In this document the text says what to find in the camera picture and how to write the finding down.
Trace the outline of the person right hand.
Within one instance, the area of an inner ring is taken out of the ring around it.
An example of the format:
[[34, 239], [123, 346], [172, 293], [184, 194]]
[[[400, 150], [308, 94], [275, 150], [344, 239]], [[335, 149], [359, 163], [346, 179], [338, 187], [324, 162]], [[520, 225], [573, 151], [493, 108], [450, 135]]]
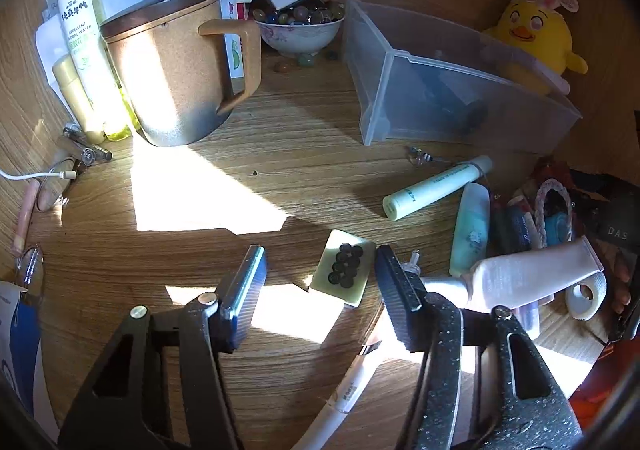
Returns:
[[631, 294], [629, 292], [629, 283], [631, 281], [631, 273], [627, 263], [627, 259], [622, 251], [618, 251], [614, 261], [614, 282], [613, 282], [613, 300], [612, 309], [615, 314], [623, 314], [625, 308], [631, 302]]

